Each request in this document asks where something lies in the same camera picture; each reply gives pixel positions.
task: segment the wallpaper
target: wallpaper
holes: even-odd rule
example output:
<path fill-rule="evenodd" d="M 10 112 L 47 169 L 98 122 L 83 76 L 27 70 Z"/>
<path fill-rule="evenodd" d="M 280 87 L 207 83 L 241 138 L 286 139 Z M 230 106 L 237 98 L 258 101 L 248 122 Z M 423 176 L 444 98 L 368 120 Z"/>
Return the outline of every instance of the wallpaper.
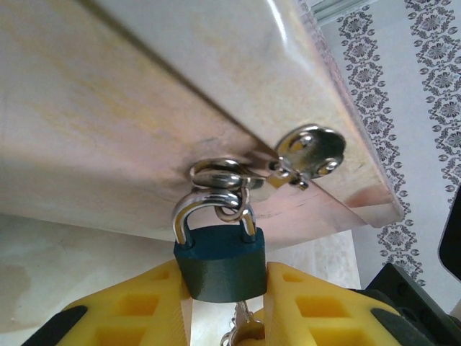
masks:
<path fill-rule="evenodd" d="M 461 298 L 437 254 L 461 183 L 460 17 L 461 1 L 379 0 L 322 26 L 405 213 L 353 230 L 362 286 L 392 262 L 445 311 Z"/>

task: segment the wall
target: wall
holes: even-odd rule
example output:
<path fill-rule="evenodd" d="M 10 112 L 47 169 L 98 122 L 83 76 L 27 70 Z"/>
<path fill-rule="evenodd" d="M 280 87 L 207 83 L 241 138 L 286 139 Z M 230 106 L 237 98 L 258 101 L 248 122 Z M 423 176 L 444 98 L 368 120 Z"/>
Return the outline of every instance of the wall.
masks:
<path fill-rule="evenodd" d="M 386 262 L 445 310 L 461 284 L 438 246 L 461 181 L 461 1 L 379 0 L 322 26 L 405 218 L 353 230 L 362 286 Z"/>

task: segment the metal ring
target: metal ring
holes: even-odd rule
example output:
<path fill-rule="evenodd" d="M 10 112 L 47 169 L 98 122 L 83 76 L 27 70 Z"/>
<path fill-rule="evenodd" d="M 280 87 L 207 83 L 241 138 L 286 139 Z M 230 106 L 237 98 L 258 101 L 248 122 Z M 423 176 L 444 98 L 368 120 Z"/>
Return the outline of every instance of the metal ring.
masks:
<path fill-rule="evenodd" d="M 232 214 L 227 214 L 223 207 L 215 207 L 215 212 L 218 218 L 224 222 L 237 222 L 242 219 L 243 212 L 245 211 L 247 205 L 250 202 L 250 193 L 249 190 L 245 187 L 241 188 L 241 207 Z"/>
<path fill-rule="evenodd" d="M 239 209 L 242 199 L 236 194 L 222 189 L 204 189 L 193 191 L 183 197 L 173 209 L 173 231 L 178 244 L 185 249 L 194 246 L 187 225 L 187 218 L 197 209 L 208 206 Z M 256 220 L 250 205 L 242 212 L 241 224 L 245 230 L 245 241 L 256 240 Z"/>

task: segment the yellow plastic block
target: yellow plastic block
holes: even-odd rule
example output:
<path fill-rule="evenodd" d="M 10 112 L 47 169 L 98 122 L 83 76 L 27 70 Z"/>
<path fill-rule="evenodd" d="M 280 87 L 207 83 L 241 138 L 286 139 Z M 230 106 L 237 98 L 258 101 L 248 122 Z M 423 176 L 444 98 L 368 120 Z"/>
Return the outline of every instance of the yellow plastic block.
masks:
<path fill-rule="evenodd" d="M 190 343 L 192 299 L 174 260 L 75 301 L 66 309 L 79 305 L 88 311 L 59 346 Z"/>
<path fill-rule="evenodd" d="M 399 346 L 370 310 L 387 304 L 281 263 L 268 263 L 266 346 Z"/>

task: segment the metal hasp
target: metal hasp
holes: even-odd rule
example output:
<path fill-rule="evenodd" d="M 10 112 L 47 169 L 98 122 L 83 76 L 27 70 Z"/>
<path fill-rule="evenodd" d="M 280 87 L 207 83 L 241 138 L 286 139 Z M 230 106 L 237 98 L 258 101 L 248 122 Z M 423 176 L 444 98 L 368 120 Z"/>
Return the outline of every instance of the metal hasp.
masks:
<path fill-rule="evenodd" d="M 197 209 L 239 209 L 242 200 L 227 190 L 191 192 L 176 205 L 174 256 L 193 299 L 231 303 L 261 296 L 267 290 L 264 235 L 247 205 L 239 225 L 189 230 L 187 218 Z"/>
<path fill-rule="evenodd" d="M 332 173 L 344 159 L 346 141 L 330 128 L 305 125 L 288 133 L 277 144 L 278 161 L 269 169 L 301 190 L 311 179 Z"/>

